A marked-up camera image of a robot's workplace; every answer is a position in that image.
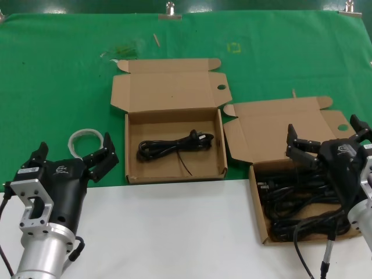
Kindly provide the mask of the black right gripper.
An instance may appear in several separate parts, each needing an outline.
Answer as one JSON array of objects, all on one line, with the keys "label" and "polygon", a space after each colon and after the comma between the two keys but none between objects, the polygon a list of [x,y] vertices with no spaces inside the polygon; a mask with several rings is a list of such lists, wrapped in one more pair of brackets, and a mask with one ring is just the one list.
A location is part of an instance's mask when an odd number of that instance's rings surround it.
[{"label": "black right gripper", "polygon": [[293,125],[289,124],[286,150],[287,157],[310,169],[318,168],[320,161],[345,213],[366,198],[360,176],[367,162],[367,152],[359,142],[372,142],[371,127],[365,121],[352,114],[349,122],[354,135],[324,141],[321,147],[320,142],[298,138]]}]

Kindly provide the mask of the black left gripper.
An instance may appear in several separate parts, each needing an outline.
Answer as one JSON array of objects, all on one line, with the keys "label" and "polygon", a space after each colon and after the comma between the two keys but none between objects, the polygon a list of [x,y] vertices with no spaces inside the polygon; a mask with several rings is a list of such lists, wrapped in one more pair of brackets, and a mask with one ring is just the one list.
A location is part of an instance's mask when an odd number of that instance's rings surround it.
[{"label": "black left gripper", "polygon": [[88,180],[97,183],[119,163],[115,146],[110,134],[105,133],[102,148],[83,157],[83,160],[64,159],[53,162],[46,160],[48,151],[47,144],[41,142],[22,168],[45,168],[46,181],[42,185],[53,200],[49,222],[60,224],[76,233]]}]

